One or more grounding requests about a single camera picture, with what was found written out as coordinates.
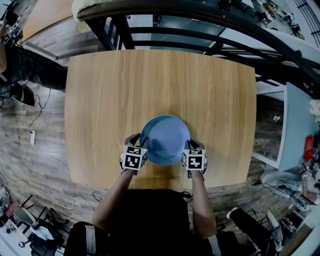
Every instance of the blue plate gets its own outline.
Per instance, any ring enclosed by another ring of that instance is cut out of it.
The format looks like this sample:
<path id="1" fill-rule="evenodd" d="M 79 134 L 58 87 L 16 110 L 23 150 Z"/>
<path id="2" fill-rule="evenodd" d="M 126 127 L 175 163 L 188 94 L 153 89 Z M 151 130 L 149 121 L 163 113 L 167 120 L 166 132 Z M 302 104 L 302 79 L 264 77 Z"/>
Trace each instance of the blue plate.
<path id="1" fill-rule="evenodd" d="M 159 115 L 142 129 L 140 144 L 149 137 L 148 160 L 159 166 L 170 166 L 182 158 L 190 132 L 186 124 L 173 115 Z"/>

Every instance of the sneaker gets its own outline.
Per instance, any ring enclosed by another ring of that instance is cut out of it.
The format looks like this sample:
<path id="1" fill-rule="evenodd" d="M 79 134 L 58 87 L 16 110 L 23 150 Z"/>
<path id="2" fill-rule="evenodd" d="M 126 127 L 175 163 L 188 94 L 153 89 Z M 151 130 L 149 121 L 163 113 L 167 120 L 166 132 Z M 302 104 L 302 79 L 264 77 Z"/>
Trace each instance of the sneaker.
<path id="1" fill-rule="evenodd" d="M 229 211 L 227 214 L 226 214 L 226 218 L 230 220 L 230 214 L 236 210 L 236 209 L 239 209 L 239 207 L 234 207 L 231 211 Z"/>

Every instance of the beige cloth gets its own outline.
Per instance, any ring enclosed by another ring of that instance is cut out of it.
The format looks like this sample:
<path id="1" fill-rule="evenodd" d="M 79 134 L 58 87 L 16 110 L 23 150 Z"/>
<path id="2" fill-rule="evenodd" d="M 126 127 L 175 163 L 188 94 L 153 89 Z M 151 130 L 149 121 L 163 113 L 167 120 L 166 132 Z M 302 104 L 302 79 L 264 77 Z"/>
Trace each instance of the beige cloth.
<path id="1" fill-rule="evenodd" d="M 72 14 L 73 18 L 76 21 L 76 31 L 80 33 L 88 32 L 90 31 L 90 28 L 84 21 L 79 21 L 77 16 L 78 13 L 83 10 L 84 8 L 101 4 L 105 2 L 111 2 L 112 0 L 73 0 L 72 3 Z"/>

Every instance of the wood grain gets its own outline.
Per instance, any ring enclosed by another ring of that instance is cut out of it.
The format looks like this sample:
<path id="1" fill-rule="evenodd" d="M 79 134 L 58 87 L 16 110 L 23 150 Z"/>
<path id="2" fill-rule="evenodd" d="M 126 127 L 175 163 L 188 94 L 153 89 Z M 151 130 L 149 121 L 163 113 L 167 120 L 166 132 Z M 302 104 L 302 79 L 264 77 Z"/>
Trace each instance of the wood grain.
<path id="1" fill-rule="evenodd" d="M 73 16 L 73 0 L 38 0 L 23 27 L 23 41 Z"/>
<path id="2" fill-rule="evenodd" d="M 246 180 L 256 124 L 255 70 L 195 53 L 122 50 L 70 59 L 65 133 L 74 182 L 109 188 L 129 135 L 158 115 L 182 119 L 209 161 L 207 188 Z M 181 163 L 148 161 L 131 188 L 191 189 Z"/>

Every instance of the black metal frame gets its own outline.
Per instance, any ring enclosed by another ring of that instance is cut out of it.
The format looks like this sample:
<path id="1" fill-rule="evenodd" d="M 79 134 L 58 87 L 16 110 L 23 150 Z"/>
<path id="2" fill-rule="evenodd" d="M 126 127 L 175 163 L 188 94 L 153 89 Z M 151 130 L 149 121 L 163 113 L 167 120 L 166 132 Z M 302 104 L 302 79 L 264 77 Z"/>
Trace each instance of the black metal frame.
<path id="1" fill-rule="evenodd" d="M 268 45 L 275 50 L 274 52 L 276 54 L 265 54 L 263 51 L 247 45 L 193 30 L 167 27 L 129 27 L 126 15 L 139 14 L 179 16 L 217 24 L 241 32 Z M 199 53 L 205 53 L 206 55 L 216 55 L 220 58 L 254 67 L 256 73 L 265 80 L 272 79 L 283 84 L 290 82 L 313 98 L 320 98 L 320 76 L 314 72 L 299 52 L 292 50 L 265 29 L 232 13 L 207 5 L 204 6 L 202 4 L 181 0 L 113 0 L 93 5 L 78 13 L 79 20 L 86 21 L 96 36 L 99 39 L 102 38 L 102 40 L 105 40 L 105 37 L 108 35 L 99 22 L 101 19 L 105 21 L 107 17 L 112 18 L 116 30 L 119 33 L 120 40 L 126 49 L 134 49 L 135 46 L 158 46 L 192 49 L 199 51 Z M 171 41 L 134 41 L 132 34 L 137 33 L 187 36 L 206 39 L 216 43 L 210 48 Z M 250 55 L 254 55 L 254 57 L 243 57 L 241 52 L 237 53 L 236 51 L 230 52 L 229 50 L 225 50 L 222 48 L 224 44 L 240 49 L 242 53 L 244 51 Z M 110 50 L 108 44 L 105 48 L 107 51 Z M 298 67 L 285 65 L 283 64 L 284 61 L 293 62 Z"/>
<path id="2" fill-rule="evenodd" d="M 316 46 L 320 47 L 320 22 L 317 16 L 306 0 L 294 0 L 294 2 L 309 26 Z"/>

